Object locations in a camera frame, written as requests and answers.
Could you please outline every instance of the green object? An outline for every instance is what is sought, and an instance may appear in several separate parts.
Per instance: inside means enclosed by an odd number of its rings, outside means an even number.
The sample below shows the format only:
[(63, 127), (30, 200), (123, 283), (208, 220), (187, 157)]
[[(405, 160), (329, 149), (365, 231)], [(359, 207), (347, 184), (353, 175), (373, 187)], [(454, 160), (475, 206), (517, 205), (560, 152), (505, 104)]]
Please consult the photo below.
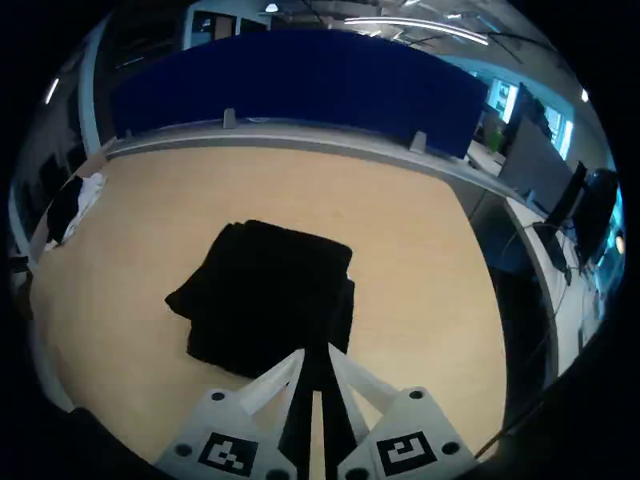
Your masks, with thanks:
[(489, 137), (489, 150), (491, 150), (491, 153), (495, 153), (498, 151), (498, 149), (500, 148), (500, 145), (502, 144), (503, 138), (504, 136), (502, 135), (502, 129), (501, 128), (495, 129), (494, 132)]

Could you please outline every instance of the folded black towel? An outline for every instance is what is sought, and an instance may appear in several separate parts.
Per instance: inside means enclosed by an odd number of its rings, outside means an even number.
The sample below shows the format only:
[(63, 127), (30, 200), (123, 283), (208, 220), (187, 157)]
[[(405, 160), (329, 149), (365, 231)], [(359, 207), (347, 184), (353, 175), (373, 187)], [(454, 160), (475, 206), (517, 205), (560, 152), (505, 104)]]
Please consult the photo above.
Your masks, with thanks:
[(351, 255), (340, 243), (263, 222), (227, 225), (166, 303), (191, 320), (191, 356), (255, 378), (305, 348), (320, 390), (326, 344), (346, 352), (349, 342)]
[(74, 176), (60, 189), (46, 212), (46, 226), (49, 229), (47, 241), (62, 243), (66, 228), (78, 214), (78, 196), (82, 189), (82, 179)]

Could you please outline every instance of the light wood tabletop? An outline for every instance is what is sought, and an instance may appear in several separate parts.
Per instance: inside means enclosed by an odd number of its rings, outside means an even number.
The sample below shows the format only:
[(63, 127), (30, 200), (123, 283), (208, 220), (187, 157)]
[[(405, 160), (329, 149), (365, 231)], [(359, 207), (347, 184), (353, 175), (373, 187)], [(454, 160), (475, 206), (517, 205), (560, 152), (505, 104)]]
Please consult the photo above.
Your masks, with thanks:
[[(474, 232), (443, 181), (257, 147), (134, 154), (102, 172), (102, 196), (75, 235), (40, 258), (31, 305), (73, 403), (145, 460), (158, 459), (207, 389), (247, 382), (186, 353), (190, 323), (164, 298), (224, 225), (252, 218), (353, 250), (348, 355), (356, 362), (397, 388), (427, 388), (472, 451), (500, 429), (498, 305)], [(374, 422), (373, 409), (363, 408)], [(267, 406), (258, 422), (272, 414)], [(321, 440), (314, 444), (321, 454)]]

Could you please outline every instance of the white cloth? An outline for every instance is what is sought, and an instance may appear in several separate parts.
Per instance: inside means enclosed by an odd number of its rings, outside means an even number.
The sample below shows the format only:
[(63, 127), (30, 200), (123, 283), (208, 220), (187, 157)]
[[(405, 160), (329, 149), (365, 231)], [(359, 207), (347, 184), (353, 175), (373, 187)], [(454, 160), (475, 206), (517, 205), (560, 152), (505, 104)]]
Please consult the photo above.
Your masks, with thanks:
[[(64, 237), (62, 237), (62, 243), (66, 242), (74, 235), (75, 229), (80, 224), (82, 218), (86, 215), (86, 212), (88, 212), (100, 198), (100, 193), (102, 192), (102, 188), (105, 183), (106, 178), (104, 175), (99, 173), (93, 174), (89, 178), (82, 179), (82, 187), (80, 188), (80, 194), (78, 195), (78, 214), (73, 220), (71, 220), (66, 228)], [(45, 250), (49, 251), (57, 245), (58, 242), (51, 240), (45, 245)]]

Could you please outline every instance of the white desk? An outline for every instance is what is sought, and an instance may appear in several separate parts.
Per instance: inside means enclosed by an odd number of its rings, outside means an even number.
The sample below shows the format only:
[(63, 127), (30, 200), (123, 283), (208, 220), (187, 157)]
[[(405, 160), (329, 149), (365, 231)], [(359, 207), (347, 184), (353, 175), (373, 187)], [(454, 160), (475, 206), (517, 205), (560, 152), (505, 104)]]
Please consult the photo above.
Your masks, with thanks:
[(505, 162), (504, 155), (498, 152), (492, 153), (486, 146), (474, 140), (469, 145), (467, 157), (471, 165), (494, 177), (500, 174), (502, 164)]
[[(514, 221), (531, 257), (542, 286), (547, 313), (554, 320), (552, 326), (555, 327), (558, 345), (557, 373), (560, 375), (578, 356), (578, 337), (583, 323), (594, 320), (596, 311), (593, 304), (597, 291), (592, 286), (592, 282), (579, 275), (577, 270), (571, 271), (571, 285), (568, 286), (564, 274), (553, 266), (538, 234), (533, 228), (528, 228), (535, 222), (542, 222), (543, 217), (511, 198), (506, 200), (506, 211)], [(567, 265), (577, 266), (574, 242), (560, 232), (556, 235), (564, 251)]]

